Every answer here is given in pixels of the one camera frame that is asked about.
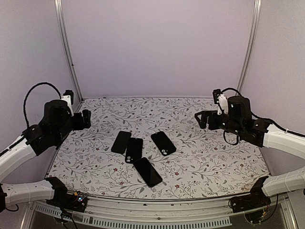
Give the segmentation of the black case with camera holes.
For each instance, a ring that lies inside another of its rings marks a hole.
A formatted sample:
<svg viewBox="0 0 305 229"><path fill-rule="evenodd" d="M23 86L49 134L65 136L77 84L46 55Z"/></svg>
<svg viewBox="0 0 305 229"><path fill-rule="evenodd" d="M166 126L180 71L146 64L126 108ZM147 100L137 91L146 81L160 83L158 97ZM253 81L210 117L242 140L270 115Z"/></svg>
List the black case with camera holes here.
<svg viewBox="0 0 305 229"><path fill-rule="evenodd" d="M151 135L152 141L155 143L163 156L168 156L176 152L176 146L163 131L159 131Z"/></svg>

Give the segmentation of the large black phone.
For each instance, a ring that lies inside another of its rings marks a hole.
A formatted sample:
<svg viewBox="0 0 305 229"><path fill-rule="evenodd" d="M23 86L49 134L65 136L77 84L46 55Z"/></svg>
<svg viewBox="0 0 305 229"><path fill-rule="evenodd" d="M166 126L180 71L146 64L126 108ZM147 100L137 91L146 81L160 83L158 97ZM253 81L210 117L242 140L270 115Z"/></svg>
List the large black phone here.
<svg viewBox="0 0 305 229"><path fill-rule="evenodd" d="M131 132L120 131L111 147L111 152L124 154L131 136Z"/></svg>

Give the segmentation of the small black phone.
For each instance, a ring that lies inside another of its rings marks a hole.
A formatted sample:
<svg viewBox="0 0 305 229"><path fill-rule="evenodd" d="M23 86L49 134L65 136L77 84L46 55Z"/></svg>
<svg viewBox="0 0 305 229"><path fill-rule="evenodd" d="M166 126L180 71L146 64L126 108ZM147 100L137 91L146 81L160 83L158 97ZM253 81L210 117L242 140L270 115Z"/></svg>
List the small black phone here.
<svg viewBox="0 0 305 229"><path fill-rule="evenodd" d="M163 181L159 173L146 157L135 161L133 166L148 187L154 187Z"/></svg>

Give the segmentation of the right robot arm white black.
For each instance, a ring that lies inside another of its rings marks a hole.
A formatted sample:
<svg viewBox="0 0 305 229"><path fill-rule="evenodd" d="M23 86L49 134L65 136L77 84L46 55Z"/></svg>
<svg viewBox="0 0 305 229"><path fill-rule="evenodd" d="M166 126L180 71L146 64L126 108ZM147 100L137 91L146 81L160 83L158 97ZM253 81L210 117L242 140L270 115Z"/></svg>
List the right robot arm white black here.
<svg viewBox="0 0 305 229"><path fill-rule="evenodd" d="M201 129L222 129L224 133L234 134L238 140L254 146L277 149L304 159L304 136L282 130L269 119L254 119L248 98L242 96L226 98L224 94L217 94L214 102L218 105L217 110L204 110L194 115ZM246 198L250 208L258 207L264 202L265 196L304 189L305 169L269 176L260 181L260 190L255 190Z"/></svg>

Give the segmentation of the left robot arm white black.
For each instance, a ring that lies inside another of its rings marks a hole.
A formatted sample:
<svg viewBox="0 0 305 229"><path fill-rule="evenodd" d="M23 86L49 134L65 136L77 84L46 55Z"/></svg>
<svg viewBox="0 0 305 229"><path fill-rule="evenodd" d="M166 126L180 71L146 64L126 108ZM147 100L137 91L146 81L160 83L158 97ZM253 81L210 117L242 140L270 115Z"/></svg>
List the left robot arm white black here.
<svg viewBox="0 0 305 229"><path fill-rule="evenodd" d="M24 130L16 141L0 154L0 178L4 179L28 160L41 155L51 147L59 148L72 131L91 127L91 112L74 113L71 99L63 96L44 105L44 116L37 125ZM0 209L15 204L46 200L47 204L84 212L86 199L83 194L69 194L67 187L57 178L49 177L39 182L0 184Z"/></svg>

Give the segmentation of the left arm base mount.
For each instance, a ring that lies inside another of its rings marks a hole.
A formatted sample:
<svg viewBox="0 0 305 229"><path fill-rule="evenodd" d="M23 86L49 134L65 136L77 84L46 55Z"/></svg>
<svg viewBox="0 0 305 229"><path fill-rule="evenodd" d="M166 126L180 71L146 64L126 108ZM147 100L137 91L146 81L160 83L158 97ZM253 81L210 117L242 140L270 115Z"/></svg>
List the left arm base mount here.
<svg viewBox="0 0 305 229"><path fill-rule="evenodd" d="M87 206L87 194L75 191L73 194L68 193L67 187L56 177L45 179L51 184L54 191L53 198L46 200L46 203L55 207L84 213Z"/></svg>

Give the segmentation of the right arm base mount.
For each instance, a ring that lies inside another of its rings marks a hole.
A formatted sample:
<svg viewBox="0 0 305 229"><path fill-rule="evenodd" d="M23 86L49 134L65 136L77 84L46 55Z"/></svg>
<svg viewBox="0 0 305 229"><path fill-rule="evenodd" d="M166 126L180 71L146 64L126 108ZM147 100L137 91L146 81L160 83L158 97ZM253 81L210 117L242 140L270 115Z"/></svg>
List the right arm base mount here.
<svg viewBox="0 0 305 229"><path fill-rule="evenodd" d="M233 213L252 210L271 204L270 198L262 191L263 183L267 178L268 176L259 178L250 189L249 194L229 199L228 206L233 210Z"/></svg>

